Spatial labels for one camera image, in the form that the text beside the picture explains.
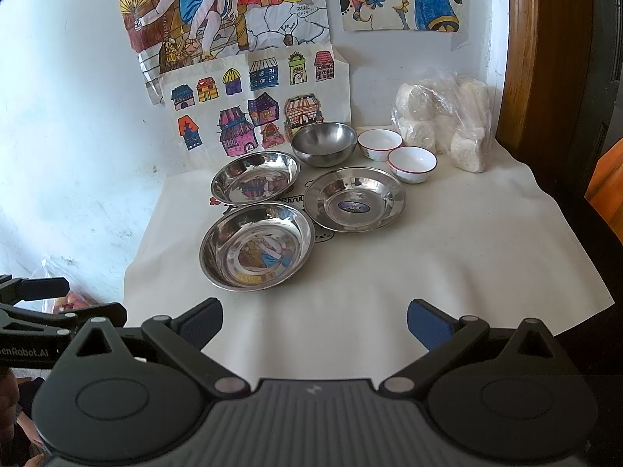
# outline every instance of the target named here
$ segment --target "white wall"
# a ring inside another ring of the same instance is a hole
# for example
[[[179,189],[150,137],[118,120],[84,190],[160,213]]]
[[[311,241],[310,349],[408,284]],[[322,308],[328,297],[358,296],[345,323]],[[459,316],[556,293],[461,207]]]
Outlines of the white wall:
[[[434,65],[503,82],[508,20],[491,2],[466,0],[463,30],[447,35],[347,33],[328,0],[354,124],[387,124],[398,86]],[[161,181],[181,171],[164,109],[149,102],[116,0],[4,0],[0,23],[0,272],[51,256],[120,299]]]

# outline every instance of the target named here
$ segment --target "plate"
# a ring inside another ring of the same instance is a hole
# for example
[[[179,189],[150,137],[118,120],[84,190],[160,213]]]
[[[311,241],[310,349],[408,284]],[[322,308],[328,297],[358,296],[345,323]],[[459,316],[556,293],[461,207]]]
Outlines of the plate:
[[[258,291],[282,283],[307,261],[314,243],[307,214],[281,202],[236,209],[216,221],[199,252],[204,274],[230,291]]]
[[[387,172],[349,167],[320,176],[309,186],[305,212],[334,232],[369,232],[396,219],[404,209],[403,186]]]
[[[214,198],[226,205],[253,205],[278,197],[297,180],[301,166],[287,152],[255,152],[229,162],[212,179]]]

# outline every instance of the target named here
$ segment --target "white bowl with red rim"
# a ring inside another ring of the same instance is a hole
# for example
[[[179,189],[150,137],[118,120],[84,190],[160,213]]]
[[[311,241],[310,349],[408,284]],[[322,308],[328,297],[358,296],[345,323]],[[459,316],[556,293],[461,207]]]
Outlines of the white bowl with red rim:
[[[366,158],[387,161],[389,153],[403,144],[403,138],[395,131],[376,128],[360,133],[357,142]]]
[[[387,158],[389,168],[400,181],[408,184],[424,182],[437,167],[437,157],[422,147],[394,149]]]

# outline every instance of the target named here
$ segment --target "plastic bag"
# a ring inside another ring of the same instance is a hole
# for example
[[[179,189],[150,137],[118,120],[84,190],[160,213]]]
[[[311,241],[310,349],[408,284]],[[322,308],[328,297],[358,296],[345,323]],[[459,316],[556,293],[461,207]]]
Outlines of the plastic bag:
[[[485,83],[436,74],[414,85],[403,84],[392,122],[407,145],[447,154],[454,166],[468,172],[485,170],[492,139]]]
[[[58,314],[99,304],[97,300],[81,290],[76,281],[68,275],[68,272],[49,257],[42,259],[41,267],[37,268],[30,276],[31,279],[42,279],[43,277],[65,277],[69,281],[69,293],[64,297],[30,302],[21,301],[17,304],[17,307],[39,313]]]

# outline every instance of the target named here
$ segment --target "stainless steel bowl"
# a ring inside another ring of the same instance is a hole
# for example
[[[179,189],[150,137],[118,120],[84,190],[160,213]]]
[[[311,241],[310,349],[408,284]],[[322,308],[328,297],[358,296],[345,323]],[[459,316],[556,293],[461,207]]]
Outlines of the stainless steel bowl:
[[[309,216],[281,202],[241,207],[213,224],[199,262],[216,286],[230,291],[271,288],[309,258],[315,231]]]
[[[334,232],[369,232],[398,218],[405,206],[403,186],[387,172],[366,167],[334,170],[307,192],[305,212]]]
[[[220,169],[212,195],[227,205],[253,205],[278,197],[297,180],[298,160],[287,152],[255,152]]]
[[[342,123],[308,124],[292,138],[295,156],[321,169],[342,163],[356,147],[357,133]]]

